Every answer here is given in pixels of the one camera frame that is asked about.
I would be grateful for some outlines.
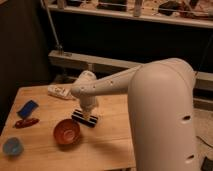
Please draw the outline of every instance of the blue object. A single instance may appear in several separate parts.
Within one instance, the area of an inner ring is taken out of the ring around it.
[[[24,150],[20,140],[16,137],[9,138],[3,145],[3,152],[9,156],[17,156]]]
[[[30,116],[32,111],[37,107],[38,107],[38,104],[34,102],[33,100],[30,100],[17,113],[22,119],[26,119],[28,116]]]

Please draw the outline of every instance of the shelf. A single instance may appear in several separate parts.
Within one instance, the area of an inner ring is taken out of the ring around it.
[[[103,10],[97,9],[99,4],[98,0],[91,0],[90,2],[82,1],[79,7],[66,6],[64,9],[59,9],[56,4],[50,3],[48,5],[51,11],[59,11],[66,13],[78,13],[86,15],[113,17],[129,20],[139,20],[139,21],[149,21],[158,22],[166,24],[184,25],[200,28],[213,28],[213,16],[209,20],[204,19],[190,19],[183,18],[180,16],[180,10],[173,10],[171,16],[165,16],[158,12],[159,4],[162,4],[165,0],[146,0],[142,4],[141,15],[139,17],[133,16],[134,4],[133,0],[129,0],[126,5],[126,11],[113,11],[113,10]],[[201,14],[207,14],[206,12],[193,11],[190,12],[200,16]]]

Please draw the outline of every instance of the black and white object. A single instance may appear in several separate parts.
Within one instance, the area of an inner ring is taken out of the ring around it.
[[[98,122],[98,117],[93,116],[93,115],[90,115],[88,119],[85,119],[82,112],[77,109],[72,113],[71,117],[73,120],[80,122],[84,125],[87,125],[89,127],[95,127],[95,125]]]

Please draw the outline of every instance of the red object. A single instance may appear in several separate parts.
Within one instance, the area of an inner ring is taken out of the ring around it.
[[[36,118],[23,119],[23,120],[17,121],[15,123],[15,127],[16,128],[25,128],[25,127],[32,126],[38,122],[39,122],[39,119],[36,119]]]
[[[53,135],[58,144],[71,144],[79,138],[80,126],[72,119],[64,119],[56,125]]]

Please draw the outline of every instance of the dark background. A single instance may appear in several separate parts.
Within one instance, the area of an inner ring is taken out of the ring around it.
[[[211,29],[58,12],[53,19],[65,51],[137,62],[180,57],[213,72],[213,42],[206,50]],[[0,5],[0,127],[19,87],[54,78],[58,70],[48,60],[54,45],[39,0]]]

